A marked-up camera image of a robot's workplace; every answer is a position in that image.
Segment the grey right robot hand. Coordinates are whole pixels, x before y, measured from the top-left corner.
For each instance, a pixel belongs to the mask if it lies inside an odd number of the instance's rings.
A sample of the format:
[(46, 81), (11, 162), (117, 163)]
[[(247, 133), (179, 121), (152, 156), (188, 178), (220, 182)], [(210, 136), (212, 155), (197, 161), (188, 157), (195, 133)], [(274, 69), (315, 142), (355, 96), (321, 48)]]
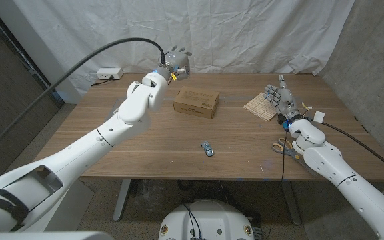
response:
[(301, 119), (302, 114), (298, 110), (292, 92), (287, 88), (284, 77), (279, 75), (278, 80), (278, 87), (270, 84), (266, 86), (264, 98), (274, 106), (279, 117), (279, 124), (286, 123), (290, 125), (294, 121)]

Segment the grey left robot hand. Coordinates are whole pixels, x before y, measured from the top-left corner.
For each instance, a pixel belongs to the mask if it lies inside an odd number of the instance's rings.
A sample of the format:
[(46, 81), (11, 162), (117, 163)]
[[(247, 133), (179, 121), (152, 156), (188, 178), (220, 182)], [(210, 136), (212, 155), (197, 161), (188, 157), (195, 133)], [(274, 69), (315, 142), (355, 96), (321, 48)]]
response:
[(189, 57), (192, 53), (174, 45), (165, 54), (165, 68), (170, 72), (170, 81), (180, 81), (190, 76)]

